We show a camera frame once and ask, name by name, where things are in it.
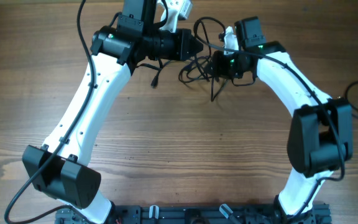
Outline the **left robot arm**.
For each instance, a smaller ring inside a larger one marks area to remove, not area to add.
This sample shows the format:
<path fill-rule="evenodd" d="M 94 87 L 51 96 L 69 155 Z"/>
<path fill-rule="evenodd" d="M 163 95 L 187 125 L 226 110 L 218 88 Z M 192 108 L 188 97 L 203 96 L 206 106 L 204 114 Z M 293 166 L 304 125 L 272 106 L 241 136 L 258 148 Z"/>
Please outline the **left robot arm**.
<path fill-rule="evenodd" d="M 126 1 L 112 24 L 94 33 L 85 49 L 88 67 L 68 109 L 41 147 L 22 156 L 34 188 L 60 200 L 88 223 L 108 223 L 114 204 L 99 191 L 101 174 L 88 164 L 94 142 L 112 104 L 139 62 L 185 61 L 202 51 L 191 30 L 177 24 L 188 18 L 191 1 Z"/>

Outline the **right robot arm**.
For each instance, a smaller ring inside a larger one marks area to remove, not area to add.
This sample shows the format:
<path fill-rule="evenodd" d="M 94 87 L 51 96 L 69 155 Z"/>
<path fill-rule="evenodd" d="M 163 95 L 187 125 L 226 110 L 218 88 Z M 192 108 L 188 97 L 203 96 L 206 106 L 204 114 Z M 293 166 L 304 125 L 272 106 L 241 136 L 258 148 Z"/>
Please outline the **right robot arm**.
<path fill-rule="evenodd" d="M 344 178 L 352 158 L 352 115 L 346 99 L 331 98 L 311 83 L 277 41 L 267 42 L 258 17 L 225 27 L 213 55 L 214 75 L 233 81 L 251 72 L 278 96 L 291 115 L 287 154 L 292 170 L 275 199 L 277 220 L 300 222 L 328 180 Z"/>

